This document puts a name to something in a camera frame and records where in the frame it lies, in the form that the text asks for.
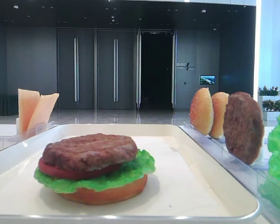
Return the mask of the brown meat patty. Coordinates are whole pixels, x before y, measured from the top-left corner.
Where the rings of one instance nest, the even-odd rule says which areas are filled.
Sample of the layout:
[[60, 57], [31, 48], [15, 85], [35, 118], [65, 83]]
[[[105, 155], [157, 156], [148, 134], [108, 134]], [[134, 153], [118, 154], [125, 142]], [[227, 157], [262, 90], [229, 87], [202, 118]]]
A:
[[68, 171], [90, 171], [132, 161], [138, 148], [124, 135], [89, 134], [48, 144], [42, 154], [45, 164]]
[[259, 156], [264, 137], [264, 122], [259, 104], [245, 92], [229, 96], [224, 114], [224, 137], [227, 150], [250, 165]]

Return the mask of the green lettuce leaf on tray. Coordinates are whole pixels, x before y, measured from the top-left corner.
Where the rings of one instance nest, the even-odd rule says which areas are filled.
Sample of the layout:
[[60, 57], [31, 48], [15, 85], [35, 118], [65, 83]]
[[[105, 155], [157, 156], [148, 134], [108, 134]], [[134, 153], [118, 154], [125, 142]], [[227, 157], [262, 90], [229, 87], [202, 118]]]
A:
[[68, 180], [51, 177], [39, 168], [35, 169], [34, 178], [45, 187], [56, 193], [75, 193], [79, 188], [92, 189], [101, 192], [132, 183], [144, 175], [155, 171], [155, 160], [146, 150], [138, 150], [136, 158], [125, 162], [117, 171], [88, 180]]

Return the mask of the orange cheese slice right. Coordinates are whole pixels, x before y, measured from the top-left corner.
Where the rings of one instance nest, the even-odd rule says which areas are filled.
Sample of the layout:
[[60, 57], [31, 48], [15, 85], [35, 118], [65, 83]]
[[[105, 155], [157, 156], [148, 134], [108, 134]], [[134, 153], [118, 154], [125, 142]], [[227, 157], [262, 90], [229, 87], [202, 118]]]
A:
[[58, 93], [40, 96], [40, 100], [32, 114], [27, 130], [35, 128], [38, 125], [48, 123], [58, 97]]

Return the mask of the orange cheese slice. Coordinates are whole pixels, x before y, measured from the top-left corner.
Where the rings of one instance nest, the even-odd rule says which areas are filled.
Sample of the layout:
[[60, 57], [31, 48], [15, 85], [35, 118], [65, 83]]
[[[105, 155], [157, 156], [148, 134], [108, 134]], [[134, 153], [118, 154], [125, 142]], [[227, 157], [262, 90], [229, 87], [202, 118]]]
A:
[[35, 128], [38, 125], [48, 123], [58, 97], [58, 93], [40, 96], [40, 100], [32, 114], [27, 130]]
[[39, 99], [38, 91], [18, 89], [19, 133], [27, 131]]

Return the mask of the red tomato slice on tray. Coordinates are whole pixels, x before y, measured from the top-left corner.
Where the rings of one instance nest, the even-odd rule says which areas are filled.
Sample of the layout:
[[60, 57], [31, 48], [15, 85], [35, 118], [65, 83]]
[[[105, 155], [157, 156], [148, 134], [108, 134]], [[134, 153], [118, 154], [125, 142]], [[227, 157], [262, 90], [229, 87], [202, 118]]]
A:
[[69, 180], [87, 180], [93, 179], [110, 172], [115, 172], [121, 168], [121, 164], [112, 164], [103, 169], [97, 169], [93, 171], [70, 171], [70, 170], [62, 170], [55, 166], [51, 166], [45, 164], [43, 159], [39, 159], [38, 163], [39, 169], [49, 176], [59, 178], [59, 179], [69, 179]]

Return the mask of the orange cheese slice left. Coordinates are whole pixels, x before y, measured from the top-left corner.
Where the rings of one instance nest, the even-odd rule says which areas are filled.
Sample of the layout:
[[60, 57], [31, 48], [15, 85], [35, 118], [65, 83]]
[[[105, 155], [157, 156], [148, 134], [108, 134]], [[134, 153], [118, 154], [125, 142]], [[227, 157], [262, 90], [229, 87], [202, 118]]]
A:
[[38, 91], [18, 89], [19, 133], [27, 131], [39, 99]]

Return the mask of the green lettuce leaf standing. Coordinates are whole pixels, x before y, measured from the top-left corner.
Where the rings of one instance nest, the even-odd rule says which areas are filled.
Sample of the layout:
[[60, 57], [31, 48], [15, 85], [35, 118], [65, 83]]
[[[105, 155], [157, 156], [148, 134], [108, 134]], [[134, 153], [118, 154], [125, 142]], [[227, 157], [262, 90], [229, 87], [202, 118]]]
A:
[[[280, 182], [280, 115], [278, 125], [268, 135], [268, 150], [272, 153], [269, 159], [268, 173]], [[266, 180], [259, 187], [260, 194], [280, 209], [280, 184]]]

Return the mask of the sesame bun top left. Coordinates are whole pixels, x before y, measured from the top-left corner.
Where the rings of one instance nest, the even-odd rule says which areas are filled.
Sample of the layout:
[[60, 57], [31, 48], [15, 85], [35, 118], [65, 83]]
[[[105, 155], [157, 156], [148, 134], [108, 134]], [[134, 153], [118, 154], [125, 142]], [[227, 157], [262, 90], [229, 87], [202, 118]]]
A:
[[190, 123], [203, 135], [208, 135], [214, 120], [213, 104], [209, 88], [199, 89], [193, 96], [190, 106]]

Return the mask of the sesame bun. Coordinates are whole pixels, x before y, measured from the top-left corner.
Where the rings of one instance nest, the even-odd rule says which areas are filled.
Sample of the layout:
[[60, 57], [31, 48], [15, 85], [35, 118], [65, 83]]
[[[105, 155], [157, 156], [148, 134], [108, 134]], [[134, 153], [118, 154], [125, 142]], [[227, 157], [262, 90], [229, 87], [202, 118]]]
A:
[[219, 138], [223, 135], [223, 124], [224, 124], [224, 114], [226, 111], [226, 105], [228, 104], [229, 94], [225, 92], [217, 92], [212, 98], [214, 119], [212, 129], [210, 131], [210, 136], [212, 138]]
[[208, 135], [214, 120], [213, 104], [209, 88], [199, 89], [193, 96], [190, 106], [190, 123], [203, 135]]

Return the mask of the sesame bun top right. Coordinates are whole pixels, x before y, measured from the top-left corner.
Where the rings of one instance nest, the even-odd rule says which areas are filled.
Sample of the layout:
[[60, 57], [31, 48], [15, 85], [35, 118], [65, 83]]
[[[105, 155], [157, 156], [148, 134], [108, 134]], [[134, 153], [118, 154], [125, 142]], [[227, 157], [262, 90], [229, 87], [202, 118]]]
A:
[[217, 92], [212, 98], [214, 119], [212, 129], [210, 131], [210, 136], [212, 138], [219, 138], [223, 135], [223, 124], [224, 124], [224, 114], [226, 111], [226, 105], [228, 104], [229, 94], [225, 92]]

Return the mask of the bottom bun slice on tray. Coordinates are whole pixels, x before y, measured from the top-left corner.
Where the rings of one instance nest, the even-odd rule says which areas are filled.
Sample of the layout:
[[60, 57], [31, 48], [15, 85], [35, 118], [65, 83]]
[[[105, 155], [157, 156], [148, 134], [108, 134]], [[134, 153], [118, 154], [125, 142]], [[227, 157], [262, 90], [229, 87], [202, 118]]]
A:
[[79, 188], [75, 193], [59, 193], [59, 195], [66, 200], [87, 205], [106, 205], [128, 200], [139, 195], [144, 190], [147, 179], [148, 176], [144, 175], [142, 178], [118, 188], [100, 192], [92, 189]]

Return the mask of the white rectangular tray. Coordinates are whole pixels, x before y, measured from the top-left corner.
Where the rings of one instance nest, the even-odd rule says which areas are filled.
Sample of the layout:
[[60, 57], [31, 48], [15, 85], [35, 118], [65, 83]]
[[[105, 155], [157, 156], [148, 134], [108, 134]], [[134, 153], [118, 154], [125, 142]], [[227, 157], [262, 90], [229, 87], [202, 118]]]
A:
[[[94, 133], [131, 136], [154, 157], [140, 195], [88, 206], [34, 179], [47, 144]], [[0, 152], [0, 224], [253, 224], [260, 211], [259, 200], [174, 125], [59, 125]]]

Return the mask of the clear acrylic rack right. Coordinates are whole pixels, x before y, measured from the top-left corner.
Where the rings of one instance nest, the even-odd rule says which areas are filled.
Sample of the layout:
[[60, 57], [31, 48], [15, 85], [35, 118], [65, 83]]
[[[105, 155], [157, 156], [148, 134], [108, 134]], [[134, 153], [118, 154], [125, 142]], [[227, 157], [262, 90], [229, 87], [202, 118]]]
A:
[[280, 224], [280, 181], [268, 174], [267, 138], [263, 139], [256, 162], [246, 165], [228, 152], [223, 136], [219, 139], [204, 136], [186, 122], [180, 128], [259, 199], [265, 221]]

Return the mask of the clear acrylic rack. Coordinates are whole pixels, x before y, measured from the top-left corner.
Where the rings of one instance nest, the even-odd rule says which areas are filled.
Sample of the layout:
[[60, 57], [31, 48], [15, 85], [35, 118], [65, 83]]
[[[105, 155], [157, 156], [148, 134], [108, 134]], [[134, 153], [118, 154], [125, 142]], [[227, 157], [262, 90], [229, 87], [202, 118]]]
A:
[[246, 165], [228, 152], [223, 136], [219, 139], [204, 136], [186, 122], [180, 128], [259, 199], [265, 221], [280, 224], [280, 181], [268, 174], [267, 138], [263, 139], [256, 162]]
[[47, 124], [40, 124], [40, 125], [36, 126], [35, 128], [30, 129], [30, 130], [20, 133], [20, 134], [16, 134], [13, 136], [0, 136], [0, 151], [3, 151], [18, 143], [24, 142], [24, 141], [28, 140], [29, 138], [32, 138], [38, 134], [41, 134], [55, 126], [56, 126], [55, 122], [52, 121]]

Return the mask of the flower planter box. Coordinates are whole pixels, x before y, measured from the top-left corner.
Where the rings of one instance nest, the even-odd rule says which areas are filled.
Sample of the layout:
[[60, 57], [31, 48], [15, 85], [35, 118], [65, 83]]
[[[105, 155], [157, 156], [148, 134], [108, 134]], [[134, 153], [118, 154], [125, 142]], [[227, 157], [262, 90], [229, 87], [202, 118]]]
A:
[[258, 103], [263, 111], [263, 120], [276, 121], [280, 114], [280, 90], [278, 86], [259, 87]]

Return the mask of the clear acrylic rack left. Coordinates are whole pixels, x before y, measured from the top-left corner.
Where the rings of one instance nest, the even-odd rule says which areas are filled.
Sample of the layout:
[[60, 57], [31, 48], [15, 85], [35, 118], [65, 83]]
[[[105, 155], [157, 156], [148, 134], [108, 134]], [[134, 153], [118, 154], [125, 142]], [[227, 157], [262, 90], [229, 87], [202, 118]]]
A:
[[28, 140], [29, 138], [32, 138], [38, 134], [41, 134], [55, 126], [56, 126], [55, 122], [52, 121], [47, 124], [40, 124], [40, 125], [36, 126], [35, 128], [30, 129], [30, 130], [20, 133], [20, 134], [16, 134], [13, 136], [0, 136], [0, 151], [3, 151], [18, 143], [24, 142], [24, 141]]

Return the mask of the small wall display screen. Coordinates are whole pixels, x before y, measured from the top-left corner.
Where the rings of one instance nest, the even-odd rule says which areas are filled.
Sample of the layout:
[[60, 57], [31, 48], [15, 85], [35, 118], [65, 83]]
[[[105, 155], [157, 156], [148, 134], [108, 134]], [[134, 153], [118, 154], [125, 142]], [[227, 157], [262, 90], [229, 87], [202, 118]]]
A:
[[200, 75], [199, 84], [203, 85], [214, 85], [216, 77], [215, 76], [204, 76]]

